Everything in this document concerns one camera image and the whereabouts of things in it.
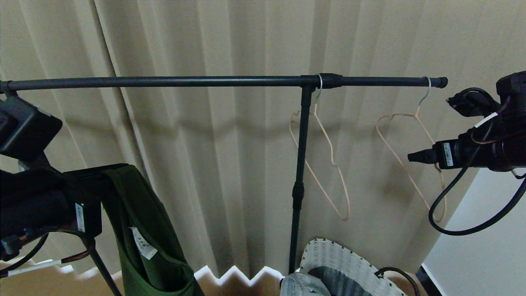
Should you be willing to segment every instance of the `vertical pole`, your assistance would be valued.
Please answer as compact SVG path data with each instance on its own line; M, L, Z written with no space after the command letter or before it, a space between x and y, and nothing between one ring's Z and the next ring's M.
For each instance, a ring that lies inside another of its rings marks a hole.
M89 247L89 243L86 240L82 240L86 248ZM95 263L95 266L99 269L100 274L108 284L108 287L113 292L113 295L115 296L122 296L122 294L119 291L119 288L113 281L112 275L109 274L108 269L104 265L104 261L102 261L102 258L100 258L100 255L98 254L97 250L93 250L93 252L90 253L90 256L93 259L93 262Z
M298 229L301 203L305 195L303 173L305 170L305 152L307 149L307 129L309 127L309 111L312 93L315 87L306 85L301 88L301 118L299 122L298 162L296 166L296 181L292 188L292 230L290 234L289 273L293 273L296 265L296 248L298 246Z

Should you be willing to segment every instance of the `black baseboard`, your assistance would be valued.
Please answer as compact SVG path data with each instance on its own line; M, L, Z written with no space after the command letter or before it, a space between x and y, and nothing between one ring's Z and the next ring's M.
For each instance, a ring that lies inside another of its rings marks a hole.
M437 286L429 278L428 274L426 273L424 268L422 268L422 266L418 269L417 278L429 296L442 296L440 291L437 289Z

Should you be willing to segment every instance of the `white woven basket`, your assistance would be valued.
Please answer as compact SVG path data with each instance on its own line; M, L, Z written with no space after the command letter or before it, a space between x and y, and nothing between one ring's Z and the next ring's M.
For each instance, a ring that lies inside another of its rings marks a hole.
M390 280L377 277L376 271L378 269L364 258L327 239L310 241L305 247L300 265L301 273L321 279L332 295L406 295Z

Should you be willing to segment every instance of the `dark green cloth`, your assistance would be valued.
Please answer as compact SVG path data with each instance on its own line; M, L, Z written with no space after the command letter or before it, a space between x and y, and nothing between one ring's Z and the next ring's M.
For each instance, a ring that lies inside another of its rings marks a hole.
M103 205L117 238L126 296L203 295L166 210L148 182L132 165L104 173L116 189ZM150 260L137 249L131 227L158 250Z

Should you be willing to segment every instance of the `light under curtain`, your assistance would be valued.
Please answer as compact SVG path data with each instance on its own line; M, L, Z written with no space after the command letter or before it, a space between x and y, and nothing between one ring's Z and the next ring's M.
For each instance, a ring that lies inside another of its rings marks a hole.
M523 1L2 1L3 80L90 76L302 75L447 76L420 116L434 139L451 139L465 119L445 99L470 86L495 95L494 83L526 65ZM413 112L422 88L325 90L318 114L350 192L341 221L306 172L298 254L316 237L356 251L376 266L415 271L439 233L376 120ZM296 147L290 115L300 88L121 88L22 91L64 121L46 150L60 171L127 162L163 201L189 264L219 277L236 265L285 274ZM400 155L427 148L420 127L380 127ZM309 130L307 160L341 211L346 202L319 126ZM3 157L2 169L17 171ZM440 192L432 166L407 164L429 203ZM449 194L448 216L473 179ZM456 172L445 172L449 182ZM104 215L97 248L120 269ZM50 235L37 260L82 249ZM83 272L90 260L73 267Z

